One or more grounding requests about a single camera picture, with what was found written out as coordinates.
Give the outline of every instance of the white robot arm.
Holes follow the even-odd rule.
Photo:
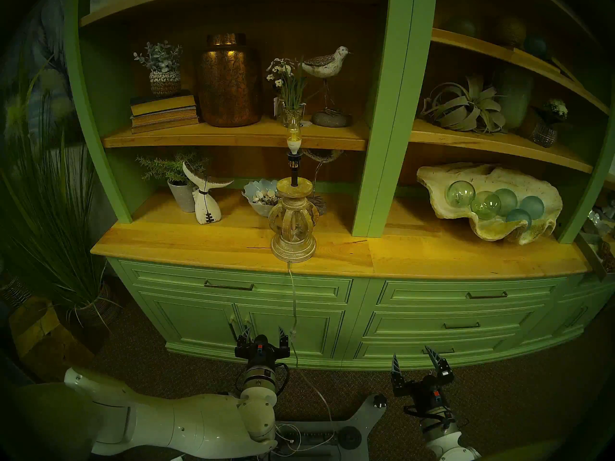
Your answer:
[[[197,395],[165,400],[135,393],[125,383],[71,368],[64,382],[87,395],[102,427],[92,452],[112,455],[144,444],[177,449],[208,459],[258,455],[275,448],[276,360],[290,355],[280,330],[280,348],[267,337],[238,338],[235,355],[248,360],[240,398]]]
[[[447,359],[442,358],[434,349],[425,346],[425,350],[434,364],[436,375],[429,374],[420,382],[414,380],[406,382],[399,368],[397,356],[393,354],[391,368],[393,394],[412,397],[414,404],[404,406],[403,412],[420,419],[423,439],[438,459],[446,461],[478,459],[480,454],[475,449],[459,445],[461,431],[442,392],[442,386],[455,379],[453,371]]]

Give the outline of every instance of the stack of books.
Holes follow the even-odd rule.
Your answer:
[[[132,133],[199,123],[194,96],[187,90],[172,97],[135,97],[130,108]]]

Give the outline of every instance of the carpet floor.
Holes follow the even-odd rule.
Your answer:
[[[182,398],[234,390],[243,370],[237,363],[169,353],[156,331],[126,290],[125,307],[111,325],[89,368],[124,381],[138,393]],[[509,360],[455,367],[455,382],[446,396],[462,429],[460,443],[483,456],[547,439],[565,437],[583,418],[602,388],[615,354],[615,309],[605,308],[575,340]],[[409,399],[393,398],[388,372],[306,370],[322,392],[334,419],[349,418],[370,393],[389,400],[386,413],[369,437],[372,461],[424,461],[433,454],[424,447],[418,421],[403,414]],[[409,371],[406,380],[427,371]],[[292,375],[276,404],[279,420],[326,420],[318,395]],[[177,452],[142,446],[114,460],[169,461]],[[110,460],[92,455],[93,459]],[[186,461],[195,459],[184,456]]]

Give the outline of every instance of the gray flower pot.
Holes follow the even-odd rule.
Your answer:
[[[174,185],[170,181],[167,181],[167,183],[181,210],[187,213],[194,213],[194,198],[192,197],[194,186],[192,183],[187,185]]]

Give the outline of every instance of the green glass ball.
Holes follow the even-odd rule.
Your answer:
[[[495,193],[498,195],[500,202],[502,203],[498,215],[506,217],[507,214],[517,207],[517,195],[515,195],[514,191],[509,190],[508,188],[500,188],[499,190],[496,190]]]
[[[494,218],[501,206],[498,195],[492,191],[479,191],[470,204],[470,208],[480,219]]]
[[[526,196],[519,208],[528,212],[532,219],[539,219],[544,214],[544,203],[537,196]]]
[[[445,194],[447,203],[455,208],[469,206],[476,195],[476,191],[469,181],[459,180],[452,183]]]
[[[532,227],[532,218],[529,213],[521,208],[515,208],[506,216],[506,222],[510,221],[527,221],[528,227],[525,229],[526,231]]]

